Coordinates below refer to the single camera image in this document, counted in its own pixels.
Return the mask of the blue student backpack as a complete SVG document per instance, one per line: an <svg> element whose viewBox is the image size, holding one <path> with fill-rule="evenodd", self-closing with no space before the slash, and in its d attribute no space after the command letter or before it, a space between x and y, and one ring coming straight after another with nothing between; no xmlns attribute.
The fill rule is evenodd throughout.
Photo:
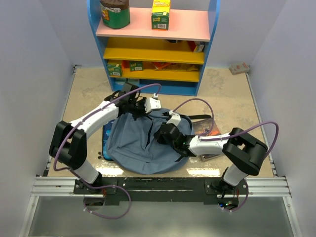
<svg viewBox="0 0 316 237"><path fill-rule="evenodd" d="M137 120L131 114L114 120L107 141L107 154L123 168L144 175L163 174L183 167L188 157L181 157L169 145L160 144L154 138L169 109L152 111L148 117Z"/></svg>

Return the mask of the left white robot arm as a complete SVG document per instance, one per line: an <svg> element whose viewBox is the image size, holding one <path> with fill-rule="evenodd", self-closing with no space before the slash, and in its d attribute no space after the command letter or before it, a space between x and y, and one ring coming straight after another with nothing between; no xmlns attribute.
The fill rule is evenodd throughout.
<svg viewBox="0 0 316 237"><path fill-rule="evenodd" d="M146 116L156 105L154 98L138 99L140 88L125 83L123 90L116 91L104 99L88 114L72 122L60 121L56 127L49 148L49 155L66 169L85 181L85 188L92 194L102 189L102 175L87 160L87 140L106 123L123 114L132 114L135 119Z"/></svg>

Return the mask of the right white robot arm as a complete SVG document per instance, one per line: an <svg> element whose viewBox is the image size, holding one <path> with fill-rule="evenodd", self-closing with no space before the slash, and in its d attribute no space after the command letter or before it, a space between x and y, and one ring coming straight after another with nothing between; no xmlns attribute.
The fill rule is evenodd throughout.
<svg viewBox="0 0 316 237"><path fill-rule="evenodd" d="M259 174L268 151L263 142L237 127L227 134L199 137L184 135L177 126L166 123L154 134L154 138L160 144L171 146L183 158L225 155L233 164L224 171L220 181L212 183L211 186L226 194L235 191L247 176Z"/></svg>

